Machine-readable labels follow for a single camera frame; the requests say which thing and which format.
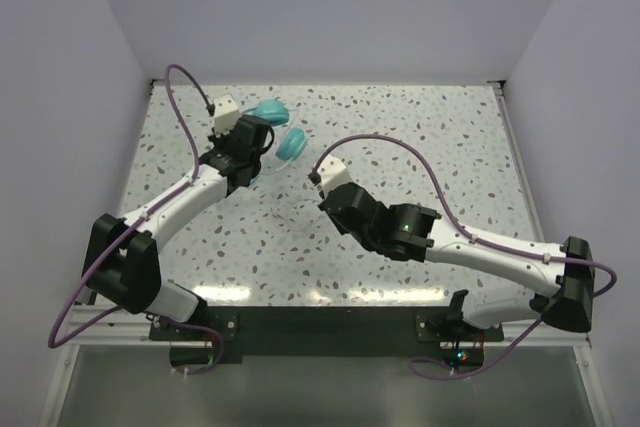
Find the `teal cat-ear headphones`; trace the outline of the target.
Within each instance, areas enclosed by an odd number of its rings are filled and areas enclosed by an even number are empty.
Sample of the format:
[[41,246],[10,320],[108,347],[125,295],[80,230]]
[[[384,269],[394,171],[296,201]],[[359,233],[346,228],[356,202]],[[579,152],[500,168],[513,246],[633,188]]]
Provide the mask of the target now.
[[262,100],[241,113],[257,116],[274,129],[273,145],[262,157],[262,175],[272,175],[290,167],[308,145],[304,130],[298,126],[298,109],[286,107],[281,100]]

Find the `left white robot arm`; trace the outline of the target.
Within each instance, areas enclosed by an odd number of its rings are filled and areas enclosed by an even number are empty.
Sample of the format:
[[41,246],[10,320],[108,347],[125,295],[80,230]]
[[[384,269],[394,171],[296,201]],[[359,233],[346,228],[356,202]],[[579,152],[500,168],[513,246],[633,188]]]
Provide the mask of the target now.
[[159,254],[200,213],[257,177],[274,138],[267,121],[243,115],[230,133],[211,136],[213,148],[159,197],[122,217],[102,215],[91,230],[85,285],[129,313],[171,319],[185,339],[200,337],[207,327],[206,302],[162,278]]

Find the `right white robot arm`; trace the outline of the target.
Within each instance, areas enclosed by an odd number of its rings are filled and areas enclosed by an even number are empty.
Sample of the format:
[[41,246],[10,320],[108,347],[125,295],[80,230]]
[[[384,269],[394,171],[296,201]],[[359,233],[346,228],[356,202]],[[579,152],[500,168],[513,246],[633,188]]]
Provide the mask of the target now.
[[456,229],[439,212],[415,204],[385,206],[353,182],[321,196],[321,211],[341,234],[394,261],[451,264],[518,284],[515,294],[493,290],[453,294],[435,329],[459,340],[504,322],[539,319],[559,330],[592,327],[595,270],[587,241],[526,242],[473,228]]

